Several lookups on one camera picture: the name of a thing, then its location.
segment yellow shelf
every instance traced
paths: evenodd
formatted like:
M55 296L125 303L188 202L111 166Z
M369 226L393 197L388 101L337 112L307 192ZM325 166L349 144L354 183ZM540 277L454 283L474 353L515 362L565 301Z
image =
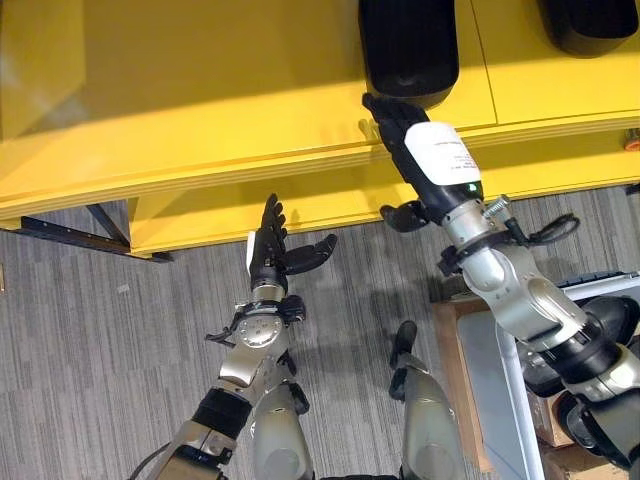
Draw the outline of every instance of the yellow shelf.
M640 153L622 150L620 132L475 148L485 195L513 198L640 180ZM333 172L149 195L129 202L134 254L245 238L278 193L292 232L378 220L383 204L415 198L390 160Z
M640 31L607 55L574 58L551 43L538 2L473 7L500 124L640 109Z
M430 115L494 125L470 0L457 7L460 78ZM84 31L82 88L0 145L0 218L239 181L247 170L335 168L335 151L371 141L360 126L370 115L357 2L89 0Z
M294 179L358 198L371 185L408 192L389 190L395 173L360 106L367 85L353 0L5 3L0 219L124 198L170 208L190 195L176 191L208 187L243 199L249 182L286 192ZM573 59L550 45L531 0L456 0L456 10L460 77L429 115L471 148L640 126L640 37ZM505 175L516 193L529 191L516 188L509 165L488 162L490 191ZM578 184L613 181L602 165ZM536 178L531 194L561 186L555 174L545 181ZM153 205L141 203L136 218L149 218ZM376 217L354 208L344 222ZM155 235L139 233L140 248L179 247Z

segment white paper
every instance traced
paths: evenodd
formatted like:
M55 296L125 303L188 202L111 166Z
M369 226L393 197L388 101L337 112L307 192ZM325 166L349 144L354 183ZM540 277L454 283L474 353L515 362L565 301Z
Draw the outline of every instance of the white paper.
M436 185L480 181L478 165L451 125L416 123L407 130L404 143L427 178Z

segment black cable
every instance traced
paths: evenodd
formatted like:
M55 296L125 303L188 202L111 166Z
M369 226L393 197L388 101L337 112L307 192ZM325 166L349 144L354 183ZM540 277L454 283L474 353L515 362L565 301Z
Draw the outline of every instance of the black cable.
M171 445L171 442L165 443L163 446L161 446L158 450L156 450L155 452L153 452L151 455L149 455L147 458L145 458L142 462L140 462L140 465L138 465L136 467L136 469L133 471L133 473L131 474L131 476L129 478L127 478L127 480L135 480L136 478L138 478L138 475L140 475L140 472L142 472L142 470L144 470L144 467L147 466L147 464L153 460L154 458L156 458L158 455L160 455L162 452L165 451L165 449Z
M542 230L529 235L528 244L532 246L549 245L568 237L575 232L579 226L580 219L573 213L561 215L543 227Z

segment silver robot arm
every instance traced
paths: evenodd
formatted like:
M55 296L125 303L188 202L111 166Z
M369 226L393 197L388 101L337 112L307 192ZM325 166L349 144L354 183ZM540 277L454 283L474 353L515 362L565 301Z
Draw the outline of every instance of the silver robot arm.
M300 297L287 296L287 275L320 266L330 257L337 239L329 235L316 245L286 251L284 221L282 205L272 195L260 228L250 237L252 301L236 307L230 327L207 336L232 350L215 385L164 450L147 480L226 480L221 467L231 459L252 410L261 469L269 470L272 464L281 470L289 468L292 462L282 462L277 454L270 457L273 452L285 452L288 460L296 461L286 480L311 480L311 460L297 422L308 403L295 383L295 365L288 354L288 329L304 319L305 308Z
M498 324L557 372L580 406L568 422L572 436L631 469L633 477L640 468L638 358L606 338L540 273L527 248L534 242L520 230L505 198L485 207L478 167L453 128L429 122L422 108L397 100L365 94L363 105L419 197L382 207L385 221L401 232L430 222L444 228L453 245L443 251L443 273L462 273Z

